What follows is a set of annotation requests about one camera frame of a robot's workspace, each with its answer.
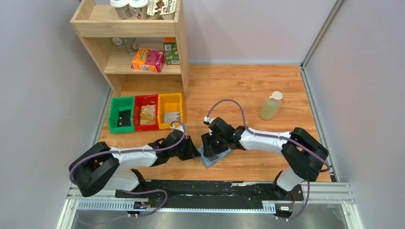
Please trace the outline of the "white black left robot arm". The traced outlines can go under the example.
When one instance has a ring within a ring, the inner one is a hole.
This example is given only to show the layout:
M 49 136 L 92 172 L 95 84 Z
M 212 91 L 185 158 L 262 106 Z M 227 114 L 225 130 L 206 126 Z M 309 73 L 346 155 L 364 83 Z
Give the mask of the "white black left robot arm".
M 104 188 L 124 189 L 133 197 L 142 197 L 146 185 L 133 167 L 155 167 L 171 157 L 189 160 L 200 154 L 191 138 L 182 130 L 172 131 L 166 138 L 142 147 L 115 148 L 98 142 L 69 166 L 69 178 L 83 197 L 90 197 Z

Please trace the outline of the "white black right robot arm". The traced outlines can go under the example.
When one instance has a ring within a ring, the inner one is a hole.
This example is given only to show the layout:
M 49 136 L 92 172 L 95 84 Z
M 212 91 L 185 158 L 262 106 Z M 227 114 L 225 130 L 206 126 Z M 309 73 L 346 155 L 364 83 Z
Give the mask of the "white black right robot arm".
M 289 167 L 276 176 L 272 187 L 273 195 L 280 200 L 286 199 L 299 183 L 316 181 L 327 164 L 327 148 L 300 127 L 282 133 L 245 126 L 233 128 L 219 117 L 205 117 L 204 124 L 210 131 L 202 135 L 199 151 L 207 167 L 233 150 L 262 150 L 282 155 Z

